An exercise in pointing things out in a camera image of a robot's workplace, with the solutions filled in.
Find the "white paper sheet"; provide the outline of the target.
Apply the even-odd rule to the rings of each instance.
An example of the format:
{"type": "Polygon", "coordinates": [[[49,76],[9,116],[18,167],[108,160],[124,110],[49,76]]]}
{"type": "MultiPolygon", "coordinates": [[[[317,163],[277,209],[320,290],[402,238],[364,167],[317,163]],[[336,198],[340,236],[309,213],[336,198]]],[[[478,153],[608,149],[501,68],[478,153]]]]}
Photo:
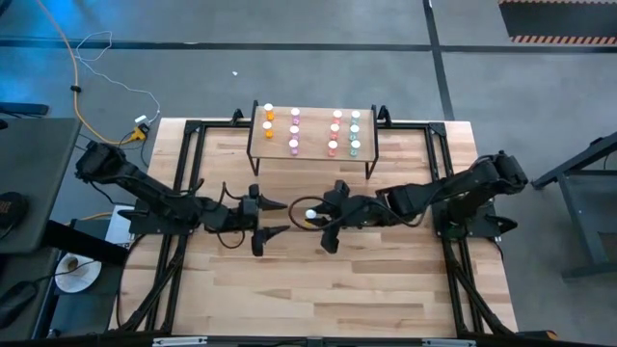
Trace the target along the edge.
{"type": "Polygon", "coordinates": [[[132,241],[129,233],[131,222],[120,215],[122,211],[132,211],[134,206],[115,205],[110,217],[105,240],[109,243],[127,247],[132,241]]]}

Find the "black round disc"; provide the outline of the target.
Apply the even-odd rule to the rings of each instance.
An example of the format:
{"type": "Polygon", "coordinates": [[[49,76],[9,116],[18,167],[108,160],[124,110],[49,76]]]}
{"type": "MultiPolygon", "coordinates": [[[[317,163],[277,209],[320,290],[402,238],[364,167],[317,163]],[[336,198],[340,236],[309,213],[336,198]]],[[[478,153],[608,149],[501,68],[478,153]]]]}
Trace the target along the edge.
{"type": "Polygon", "coordinates": [[[18,226],[28,212],[29,203],[17,192],[0,194],[0,230],[18,226]]]}

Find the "black metal stand frame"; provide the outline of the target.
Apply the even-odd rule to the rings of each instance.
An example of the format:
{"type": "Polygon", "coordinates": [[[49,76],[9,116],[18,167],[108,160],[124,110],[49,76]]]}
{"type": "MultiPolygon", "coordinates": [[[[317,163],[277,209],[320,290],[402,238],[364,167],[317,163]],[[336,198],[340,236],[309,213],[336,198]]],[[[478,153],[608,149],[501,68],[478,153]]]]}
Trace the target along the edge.
{"type": "Polygon", "coordinates": [[[590,166],[617,154],[617,131],[590,143],[582,152],[532,181],[542,190],[551,183],[559,185],[575,231],[579,235],[588,263],[566,270],[564,279],[617,273],[604,247],[604,235],[617,236],[617,169],[592,169],[590,166]]]}

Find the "wooden shelf black legs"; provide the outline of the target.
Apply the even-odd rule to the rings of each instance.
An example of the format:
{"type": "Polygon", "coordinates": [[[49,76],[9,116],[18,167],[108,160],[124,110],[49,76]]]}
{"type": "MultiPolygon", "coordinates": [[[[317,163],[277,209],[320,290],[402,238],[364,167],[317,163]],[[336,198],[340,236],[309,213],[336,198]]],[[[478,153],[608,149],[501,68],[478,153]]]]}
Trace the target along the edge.
{"type": "Polygon", "coordinates": [[[275,118],[269,121],[273,123],[274,136],[272,139],[266,139],[262,128],[262,124],[267,121],[264,105],[257,101],[253,104],[246,149],[255,175],[259,174],[260,161],[263,159],[298,159],[363,163],[365,177],[371,177],[379,160],[378,112],[376,106],[371,106],[368,109],[344,109],[291,107],[272,104],[275,118]],[[290,114],[292,108],[300,109],[299,153],[297,155],[290,153],[288,144],[291,140],[289,128],[293,125],[290,114]],[[342,112],[342,119],[336,140],[338,143],[336,156],[330,157],[328,155],[328,142],[331,140],[330,125],[333,123],[334,110],[342,112]],[[361,112],[360,131],[357,139],[361,142],[361,147],[359,155],[352,157],[350,155],[352,141],[349,140],[349,128],[352,125],[351,113],[355,110],[361,112]]]}

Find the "black hazard-striped floor mat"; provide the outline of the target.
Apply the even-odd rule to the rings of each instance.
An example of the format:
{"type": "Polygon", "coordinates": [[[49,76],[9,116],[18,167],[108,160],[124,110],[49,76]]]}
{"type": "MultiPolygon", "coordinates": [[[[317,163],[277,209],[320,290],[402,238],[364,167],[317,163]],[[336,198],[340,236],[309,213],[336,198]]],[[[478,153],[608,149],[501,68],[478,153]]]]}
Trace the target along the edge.
{"type": "Polygon", "coordinates": [[[498,0],[514,43],[617,45],[617,1],[498,0]]]}

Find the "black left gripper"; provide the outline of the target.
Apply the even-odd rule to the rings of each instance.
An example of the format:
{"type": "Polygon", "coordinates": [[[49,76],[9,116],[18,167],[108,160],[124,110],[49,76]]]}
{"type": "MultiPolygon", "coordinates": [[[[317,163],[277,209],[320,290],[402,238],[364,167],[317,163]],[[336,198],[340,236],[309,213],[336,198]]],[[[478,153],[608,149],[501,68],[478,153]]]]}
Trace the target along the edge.
{"type": "Polygon", "coordinates": [[[212,220],[209,220],[204,225],[204,229],[209,233],[216,234],[219,241],[228,249],[239,248],[246,238],[246,230],[250,229],[253,232],[251,238],[252,253],[254,256],[263,256],[266,241],[269,241],[278,234],[287,231],[289,226],[261,228],[259,226],[258,217],[259,209],[270,211],[282,210],[286,208],[287,205],[285,203],[269,200],[265,196],[261,195],[257,184],[252,184],[249,186],[249,192],[247,195],[236,197],[230,193],[227,188],[227,184],[224,182],[222,184],[221,195],[215,209],[215,211],[219,214],[225,214],[222,225],[218,227],[213,224],[212,220]],[[222,202],[224,197],[229,197],[236,200],[238,205],[233,208],[223,206],[222,202]],[[226,244],[222,238],[223,233],[233,231],[240,231],[242,234],[242,238],[236,246],[226,244]]]}

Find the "black aluminium table frame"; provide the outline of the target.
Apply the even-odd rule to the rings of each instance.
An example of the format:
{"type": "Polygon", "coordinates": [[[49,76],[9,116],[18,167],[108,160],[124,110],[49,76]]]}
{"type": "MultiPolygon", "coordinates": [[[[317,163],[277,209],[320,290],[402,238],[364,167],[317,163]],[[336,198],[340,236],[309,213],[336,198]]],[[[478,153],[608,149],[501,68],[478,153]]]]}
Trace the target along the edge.
{"type": "MultiPolygon", "coordinates": [[[[448,143],[452,170],[475,158],[465,121],[395,120],[378,130],[380,161],[371,178],[363,165],[347,162],[265,160],[255,175],[246,156],[250,124],[241,120],[164,119],[154,144],[149,173],[172,183],[180,152],[195,161],[203,140],[201,192],[217,197],[222,183],[234,195],[258,183],[273,200],[313,203],[335,180],[356,194],[406,182],[425,183],[446,170],[441,157],[429,159],[425,141],[448,143]]],[[[173,331],[201,335],[209,343],[231,337],[266,343],[316,337],[452,337],[456,334],[443,247],[430,220],[420,227],[342,231],[336,254],[325,253],[319,235],[291,228],[254,257],[245,238],[228,249],[219,238],[190,237],[175,292],[173,331]]]]}

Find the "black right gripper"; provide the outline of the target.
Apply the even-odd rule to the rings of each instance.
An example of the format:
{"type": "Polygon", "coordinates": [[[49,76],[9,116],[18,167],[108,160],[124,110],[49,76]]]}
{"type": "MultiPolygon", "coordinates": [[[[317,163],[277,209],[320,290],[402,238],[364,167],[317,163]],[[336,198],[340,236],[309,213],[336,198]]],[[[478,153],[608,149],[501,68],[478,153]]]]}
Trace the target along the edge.
{"type": "Polygon", "coordinates": [[[329,254],[338,250],[338,234],[347,227],[383,227],[388,217],[381,200],[370,196],[350,195],[350,188],[343,180],[337,180],[334,188],[323,195],[323,200],[313,207],[316,213],[328,215],[314,218],[311,223],[322,227],[321,246],[329,254]]]}

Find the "silver aluminium profile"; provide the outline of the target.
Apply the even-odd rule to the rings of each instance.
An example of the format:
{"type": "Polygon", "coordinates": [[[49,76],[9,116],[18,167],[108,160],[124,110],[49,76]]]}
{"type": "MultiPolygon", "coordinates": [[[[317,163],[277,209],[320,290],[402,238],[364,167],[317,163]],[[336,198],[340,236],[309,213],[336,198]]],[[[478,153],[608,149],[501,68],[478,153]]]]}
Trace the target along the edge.
{"type": "Polygon", "coordinates": [[[206,336],[172,336],[154,338],[151,347],[202,347],[207,344],[206,336]]]}
{"type": "Polygon", "coordinates": [[[422,347],[477,347],[474,340],[450,338],[426,338],[422,340],[422,347]]]}

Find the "dark grey desk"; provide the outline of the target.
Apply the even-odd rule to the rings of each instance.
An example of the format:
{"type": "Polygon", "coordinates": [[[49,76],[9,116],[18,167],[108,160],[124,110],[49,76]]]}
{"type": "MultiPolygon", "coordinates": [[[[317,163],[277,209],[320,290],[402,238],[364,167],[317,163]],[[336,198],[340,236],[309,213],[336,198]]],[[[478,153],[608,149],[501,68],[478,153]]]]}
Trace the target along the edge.
{"type": "Polygon", "coordinates": [[[0,194],[28,202],[9,232],[0,227],[0,254],[37,249],[58,195],[81,123],[69,119],[12,119],[0,130],[0,194]]]}

